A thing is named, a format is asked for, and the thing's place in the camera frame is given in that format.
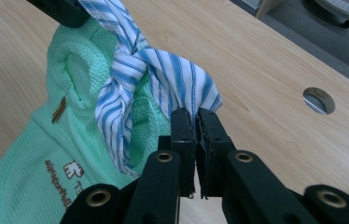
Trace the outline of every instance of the table surface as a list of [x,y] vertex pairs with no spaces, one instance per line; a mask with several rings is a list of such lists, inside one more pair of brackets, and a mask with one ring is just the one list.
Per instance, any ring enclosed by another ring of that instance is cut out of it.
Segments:
[[[228,0],[124,0],[151,46],[192,60],[214,79],[217,111],[235,146],[258,154],[290,189],[349,193],[349,80]],[[26,1],[0,0],[0,158],[47,99],[46,53],[58,23]],[[309,87],[335,101],[321,115]],[[223,223],[220,200],[181,200],[181,223]]]

